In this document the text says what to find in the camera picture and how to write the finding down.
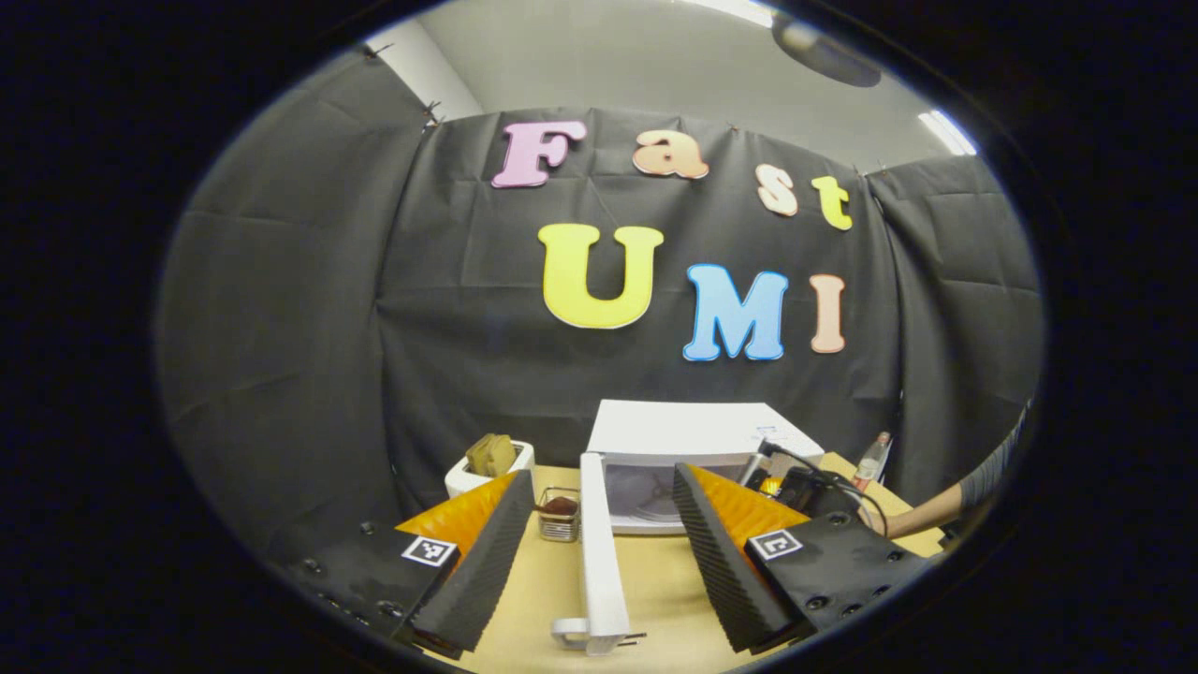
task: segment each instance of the foam letter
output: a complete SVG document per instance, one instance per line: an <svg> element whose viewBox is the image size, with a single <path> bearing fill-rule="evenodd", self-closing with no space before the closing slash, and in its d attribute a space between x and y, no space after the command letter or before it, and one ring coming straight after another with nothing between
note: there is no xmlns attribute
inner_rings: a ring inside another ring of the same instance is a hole
<svg viewBox="0 0 1198 674"><path fill-rule="evenodd" d="M757 174L757 182L761 183L761 187L757 188L757 195L761 196L761 202L766 204L767 208L787 217L799 212L799 200L794 198L794 192L791 192L794 181L791 180L789 174L769 164L758 164L754 172Z"/></svg>
<svg viewBox="0 0 1198 674"><path fill-rule="evenodd" d="M824 219L836 229L847 230L853 226L853 218L841 210L841 201L848 204L848 192L840 188L836 178L825 175L811 181L811 186L819 190L819 207L824 212Z"/></svg>
<svg viewBox="0 0 1198 674"><path fill-rule="evenodd" d="M665 241L649 226L621 226L624 290L615 299L597 299L587 290L587 260L599 229L589 224L546 224L537 232L545 244L545 305L575 327L613 328L636 322L653 297L653 249Z"/></svg>
<svg viewBox="0 0 1198 674"><path fill-rule="evenodd" d="M829 273L811 277L816 289L816 335L811 339L811 351L817 354L835 354L845 348L845 336L840 333L840 292L845 279Z"/></svg>
<svg viewBox="0 0 1198 674"><path fill-rule="evenodd" d="M781 273L763 271L754 279L742 302L728 269L700 263L686 269L695 284L695 336L682 351L690 362L710 362L720 356L715 329L720 329L728 358L737 358L749 330L752 342L745 348L749 360L782 358L782 292L789 281Z"/></svg>
<svg viewBox="0 0 1198 674"><path fill-rule="evenodd" d="M492 187L537 187L545 184L549 174L538 164L545 157L551 166L565 159L569 148L565 138L582 140L587 136L587 127L581 121L537 121L509 123L503 127L508 134L508 156L503 159L503 170L491 178ZM544 136L552 133L549 141Z"/></svg>
<svg viewBox="0 0 1198 674"><path fill-rule="evenodd" d="M636 136L643 145L633 152L633 163L649 175L678 174L703 177L709 166L698 156L698 142L678 130L646 130Z"/></svg>

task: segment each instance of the black cable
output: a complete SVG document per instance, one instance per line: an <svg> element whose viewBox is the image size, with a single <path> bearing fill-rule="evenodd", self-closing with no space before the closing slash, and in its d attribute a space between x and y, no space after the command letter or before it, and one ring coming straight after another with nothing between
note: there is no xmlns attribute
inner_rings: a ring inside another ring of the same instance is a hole
<svg viewBox="0 0 1198 674"><path fill-rule="evenodd" d="M816 464L811 463L810 461L807 461L807 460L805 460L805 459L803 459L803 457L800 457L800 456L798 456L795 454L792 454L791 451L786 450L785 448L775 445L774 443L770 443L769 441L762 441L761 445L757 448L757 451L761 453L761 454L770 454L770 455L774 454L774 453L781 453L781 454L783 454L783 455L793 459L794 461L799 462L800 464L805 466L807 468L807 470L811 472L811 481L815 482L817 486L819 486L819 487L836 487L836 488L839 488L840 491L842 491L845 493L855 494L857 497L860 497L860 498L870 502L871 504L873 504L873 508L876 508L878 510L878 517L882 518L882 536L885 538L885 539L890 538L890 524L887 522L885 514L882 512L882 506L878 505L878 502L873 500L873 497L870 497L870 496L865 494L865 492L861 492L860 490L858 490L858 488L855 488L855 487L853 487L851 485L846 485L843 482L836 481L834 478L829 478L829 475L836 475L836 474L831 473L830 470L824 470L824 469L817 467Z"/></svg>

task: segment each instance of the white wall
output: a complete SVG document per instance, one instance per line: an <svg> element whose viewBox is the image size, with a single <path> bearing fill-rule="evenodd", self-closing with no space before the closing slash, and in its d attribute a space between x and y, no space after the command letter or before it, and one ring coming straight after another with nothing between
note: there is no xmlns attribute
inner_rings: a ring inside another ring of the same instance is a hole
<svg viewBox="0 0 1198 674"><path fill-rule="evenodd" d="M730 122L861 172L948 156L890 77L869 89L795 62L770 31L667 0L449 0L420 18L488 113L652 110Z"/></svg>
<svg viewBox="0 0 1198 674"><path fill-rule="evenodd" d="M437 119L453 120L483 114L474 95L417 19L395 24L367 40L367 44L376 51L391 44L379 57L422 101L441 101L432 110Z"/></svg>

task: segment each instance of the black foam pad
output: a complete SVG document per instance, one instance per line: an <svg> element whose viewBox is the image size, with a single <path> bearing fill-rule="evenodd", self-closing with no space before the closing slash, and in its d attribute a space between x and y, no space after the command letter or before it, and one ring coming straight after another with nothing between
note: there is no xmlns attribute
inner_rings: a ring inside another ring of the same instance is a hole
<svg viewBox="0 0 1198 674"><path fill-rule="evenodd" d="M682 463L674 466L673 500L732 650L761 652L797 637L794 629L803 621L745 564L703 488Z"/></svg>
<svg viewBox="0 0 1198 674"><path fill-rule="evenodd" d="M508 583L532 506L532 472L520 470L461 565L412 621L417 645L447 657L474 650Z"/></svg>

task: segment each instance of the screw hole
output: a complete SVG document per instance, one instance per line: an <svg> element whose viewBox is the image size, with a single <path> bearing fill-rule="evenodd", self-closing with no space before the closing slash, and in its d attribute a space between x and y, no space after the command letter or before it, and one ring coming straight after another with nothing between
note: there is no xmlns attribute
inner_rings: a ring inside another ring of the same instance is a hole
<svg viewBox="0 0 1198 674"><path fill-rule="evenodd" d="M389 615L392 618L403 618L404 617L404 612L400 611L399 607L395 606L392 602L379 602L377 606L379 606L379 613L381 613L383 615Z"/></svg>

